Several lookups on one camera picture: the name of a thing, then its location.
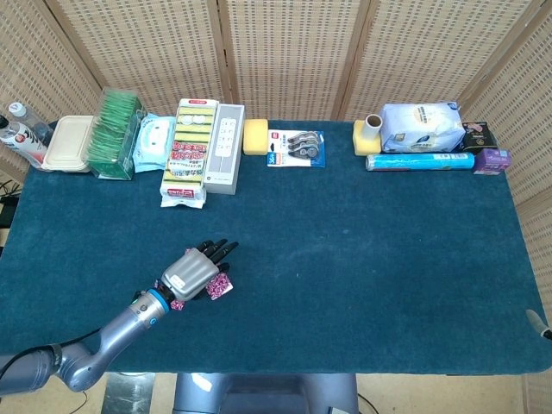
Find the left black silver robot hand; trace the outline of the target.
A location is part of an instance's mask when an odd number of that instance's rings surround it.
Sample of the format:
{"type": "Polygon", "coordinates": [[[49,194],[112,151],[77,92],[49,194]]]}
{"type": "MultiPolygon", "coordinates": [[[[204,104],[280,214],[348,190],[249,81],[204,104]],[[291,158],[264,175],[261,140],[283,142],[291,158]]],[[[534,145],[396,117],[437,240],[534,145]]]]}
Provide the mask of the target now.
{"type": "Polygon", "coordinates": [[[188,248],[184,255],[169,266],[158,281],[157,290],[164,292],[168,300],[188,302],[202,291],[212,299],[229,289],[229,263],[223,259],[239,246],[237,241],[226,239],[202,241],[188,248]]]}

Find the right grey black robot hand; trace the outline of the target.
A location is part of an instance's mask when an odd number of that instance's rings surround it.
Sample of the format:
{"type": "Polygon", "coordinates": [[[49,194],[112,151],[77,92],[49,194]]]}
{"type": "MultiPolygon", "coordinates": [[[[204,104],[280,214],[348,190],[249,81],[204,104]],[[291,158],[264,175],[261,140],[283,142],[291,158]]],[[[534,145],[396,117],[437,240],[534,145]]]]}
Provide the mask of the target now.
{"type": "Polygon", "coordinates": [[[533,329],[543,338],[552,340],[551,328],[541,319],[541,317],[531,309],[525,311],[526,316],[533,329]]]}

